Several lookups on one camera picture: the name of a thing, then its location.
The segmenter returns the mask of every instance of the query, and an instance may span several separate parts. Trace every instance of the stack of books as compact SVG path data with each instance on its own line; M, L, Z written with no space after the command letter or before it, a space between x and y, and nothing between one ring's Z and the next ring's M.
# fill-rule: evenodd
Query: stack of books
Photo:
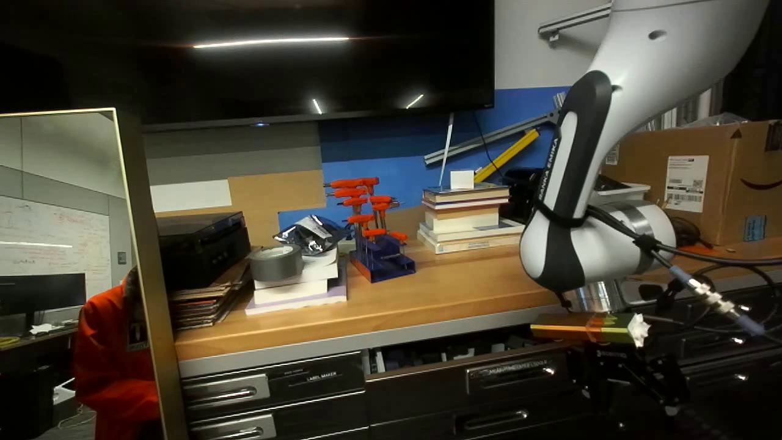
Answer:
M212 284L179 287L168 295L176 330L211 328L221 323L251 287L246 259L223 272Z
M508 186L483 184L470 191L426 191L419 239L435 253L519 245L520 221L504 220Z
M348 300L348 263L331 248L322 257L304 257L300 275L286 280L255 280L255 295L246 302L246 314L333 306Z

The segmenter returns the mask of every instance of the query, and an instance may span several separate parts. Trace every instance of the black screen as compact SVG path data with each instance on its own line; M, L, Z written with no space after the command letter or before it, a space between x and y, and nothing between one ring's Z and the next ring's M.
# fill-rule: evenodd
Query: black screen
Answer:
M70 308L83 300L83 274L0 275L0 314Z
M193 49L282 36L348 42ZM0 55L0 110L113 105L176 125L490 108L493 1L25 0L0 4Z

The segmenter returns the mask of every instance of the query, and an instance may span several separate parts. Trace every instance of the wooden countertop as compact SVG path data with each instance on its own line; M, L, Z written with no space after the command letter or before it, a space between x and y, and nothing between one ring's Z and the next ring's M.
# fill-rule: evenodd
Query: wooden countertop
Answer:
M244 314L243 302L221 324L179 334L176 355L185 361L558 302L524 274L516 247L405 253L415 262L410 275L370 284L349 268L349 300L338 306Z

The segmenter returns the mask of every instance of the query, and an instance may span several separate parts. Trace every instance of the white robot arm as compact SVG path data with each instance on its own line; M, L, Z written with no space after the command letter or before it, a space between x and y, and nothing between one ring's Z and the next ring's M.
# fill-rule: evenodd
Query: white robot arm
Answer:
M587 215L606 154L628 132L718 82L755 36L768 0L613 0L606 39L559 110L558 144L541 208L520 239L520 262L541 285L565 294L644 272L633 239ZM658 206L611 212L675 245Z

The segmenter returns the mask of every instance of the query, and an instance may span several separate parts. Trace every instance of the mirror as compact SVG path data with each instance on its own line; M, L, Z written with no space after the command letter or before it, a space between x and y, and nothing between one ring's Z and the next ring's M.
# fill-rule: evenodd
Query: mirror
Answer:
M73 328L83 300L138 265L162 415L179 438L168 433L184 424L179 366L138 132L113 108L0 114L0 302L18 302L0 308L0 355L42 328Z

